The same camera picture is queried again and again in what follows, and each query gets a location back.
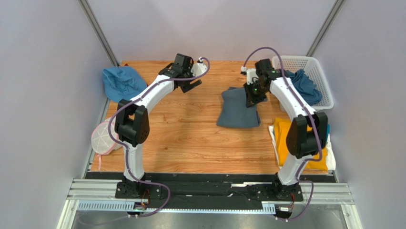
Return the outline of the white plastic basket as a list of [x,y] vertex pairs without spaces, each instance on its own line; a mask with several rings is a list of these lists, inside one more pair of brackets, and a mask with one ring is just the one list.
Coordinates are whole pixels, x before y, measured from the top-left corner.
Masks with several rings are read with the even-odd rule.
[[314,57],[282,55],[281,59],[277,56],[272,58],[272,65],[279,69],[280,63],[283,64],[284,70],[296,72],[304,69],[306,75],[316,84],[317,90],[322,93],[322,100],[312,107],[316,111],[324,111],[333,108],[334,101],[326,77],[319,61]]

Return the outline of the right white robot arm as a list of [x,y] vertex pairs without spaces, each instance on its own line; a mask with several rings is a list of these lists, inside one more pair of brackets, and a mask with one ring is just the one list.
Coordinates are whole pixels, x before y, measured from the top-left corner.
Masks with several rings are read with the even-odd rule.
[[327,115],[313,109],[298,93],[287,72],[275,69],[269,59],[259,60],[254,68],[242,66],[241,74],[246,76],[246,107],[263,102],[266,93],[271,93],[291,120],[286,137],[289,153],[270,188],[275,199],[285,200],[298,191],[298,178],[305,165],[316,154],[322,154],[327,140]]

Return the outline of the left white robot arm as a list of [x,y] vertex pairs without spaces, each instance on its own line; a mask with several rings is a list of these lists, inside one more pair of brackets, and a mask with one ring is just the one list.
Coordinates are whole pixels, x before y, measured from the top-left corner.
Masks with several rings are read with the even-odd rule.
[[210,70],[205,57],[194,61],[192,57],[177,54],[175,60],[163,68],[155,80],[139,95],[122,99],[111,118],[117,137],[113,141],[123,145],[125,171],[117,184],[116,198],[141,198],[152,187],[161,185],[147,182],[143,166],[143,145],[150,133],[149,113],[167,95],[177,88],[186,93],[199,86],[201,77]]

